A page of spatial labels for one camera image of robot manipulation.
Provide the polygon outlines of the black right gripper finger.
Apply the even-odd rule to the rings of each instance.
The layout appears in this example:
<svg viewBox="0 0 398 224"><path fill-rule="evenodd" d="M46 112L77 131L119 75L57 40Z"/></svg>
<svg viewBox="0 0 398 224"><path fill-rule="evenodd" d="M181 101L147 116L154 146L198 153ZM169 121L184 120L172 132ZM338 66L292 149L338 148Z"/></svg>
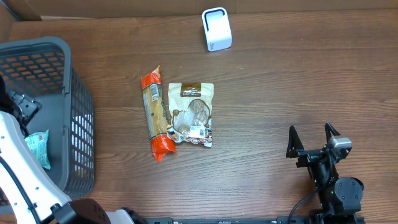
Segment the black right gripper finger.
<svg viewBox="0 0 398 224"><path fill-rule="evenodd" d="M325 123L325 134L327 141L329 141L332 136L340 135L340 133L329 122Z"/></svg>
<svg viewBox="0 0 398 224"><path fill-rule="evenodd" d="M291 125L289 128L289 142L287 146L286 158L299 157L302 151L304 151L302 142L295 127Z"/></svg>

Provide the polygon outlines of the beige brown snack pouch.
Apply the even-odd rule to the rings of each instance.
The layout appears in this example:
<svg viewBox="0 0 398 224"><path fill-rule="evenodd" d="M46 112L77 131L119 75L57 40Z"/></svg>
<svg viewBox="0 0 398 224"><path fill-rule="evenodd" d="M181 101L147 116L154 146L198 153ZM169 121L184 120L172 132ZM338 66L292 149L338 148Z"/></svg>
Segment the beige brown snack pouch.
<svg viewBox="0 0 398 224"><path fill-rule="evenodd" d="M176 143L211 147L212 135L212 83L170 83L168 90L171 122L168 137Z"/></svg>

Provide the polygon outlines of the orange biscuit pack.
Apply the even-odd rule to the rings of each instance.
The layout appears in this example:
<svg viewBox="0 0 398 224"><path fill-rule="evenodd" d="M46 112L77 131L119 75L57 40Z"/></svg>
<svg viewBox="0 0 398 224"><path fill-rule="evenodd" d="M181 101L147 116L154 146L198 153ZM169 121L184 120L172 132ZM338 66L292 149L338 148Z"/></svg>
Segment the orange biscuit pack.
<svg viewBox="0 0 398 224"><path fill-rule="evenodd" d="M169 119L162 99L160 65L141 78L141 90L152 155L161 162L166 154L176 149L175 142L167 135Z"/></svg>

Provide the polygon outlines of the teal snack packet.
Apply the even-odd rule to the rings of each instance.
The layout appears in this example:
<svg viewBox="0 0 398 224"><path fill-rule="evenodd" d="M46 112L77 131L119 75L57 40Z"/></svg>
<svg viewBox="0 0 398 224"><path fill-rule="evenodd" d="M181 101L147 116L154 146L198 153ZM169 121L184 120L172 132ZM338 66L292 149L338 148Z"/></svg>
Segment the teal snack packet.
<svg viewBox="0 0 398 224"><path fill-rule="evenodd" d="M36 132L25 138L25 141L38 160L40 165L45 169L50 169L50 162L47 155L47 144L49 140L49 131L46 130L44 132Z"/></svg>

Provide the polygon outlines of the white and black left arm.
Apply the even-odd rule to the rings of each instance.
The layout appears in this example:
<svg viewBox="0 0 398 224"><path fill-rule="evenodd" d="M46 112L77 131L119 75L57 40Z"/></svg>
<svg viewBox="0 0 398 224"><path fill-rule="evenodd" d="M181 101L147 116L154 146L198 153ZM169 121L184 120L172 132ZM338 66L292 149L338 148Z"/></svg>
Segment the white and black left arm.
<svg viewBox="0 0 398 224"><path fill-rule="evenodd" d="M30 151L1 84L1 189L18 223L145 223L134 210L106 212L93 199L72 200L45 173Z"/></svg>

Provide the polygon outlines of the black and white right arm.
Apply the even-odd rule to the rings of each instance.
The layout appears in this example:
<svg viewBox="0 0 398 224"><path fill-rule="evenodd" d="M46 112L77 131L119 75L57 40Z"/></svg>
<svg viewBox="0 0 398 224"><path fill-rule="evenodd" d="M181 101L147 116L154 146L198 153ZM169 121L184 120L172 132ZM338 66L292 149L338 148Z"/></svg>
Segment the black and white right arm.
<svg viewBox="0 0 398 224"><path fill-rule="evenodd" d="M286 157L296 158L298 168L307 168L315 190L293 207L287 223L364 223L364 218L356 215L361 210L364 184L354 177L340 177L335 167L346 159L352 142L329 122L325 123L325 135L326 144L322 148L306 150L295 127L289 128ZM295 218L296 209L314 196L318 196L321 208L311 210L306 218Z"/></svg>

